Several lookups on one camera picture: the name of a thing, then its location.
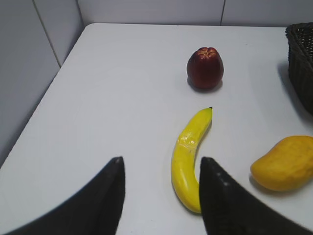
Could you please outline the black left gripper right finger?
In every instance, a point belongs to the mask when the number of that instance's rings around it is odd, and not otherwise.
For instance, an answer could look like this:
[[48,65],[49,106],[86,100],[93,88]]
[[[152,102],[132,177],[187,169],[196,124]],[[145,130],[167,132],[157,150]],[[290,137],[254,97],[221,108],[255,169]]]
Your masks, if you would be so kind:
[[202,157],[199,197],[209,235],[311,235],[238,184],[213,158]]

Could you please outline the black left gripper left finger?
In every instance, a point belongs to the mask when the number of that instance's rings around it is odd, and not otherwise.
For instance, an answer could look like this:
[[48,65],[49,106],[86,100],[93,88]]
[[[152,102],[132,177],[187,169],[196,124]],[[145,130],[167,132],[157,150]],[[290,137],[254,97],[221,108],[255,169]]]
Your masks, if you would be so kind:
[[114,235],[125,200],[123,157],[112,158],[84,187],[11,235]]

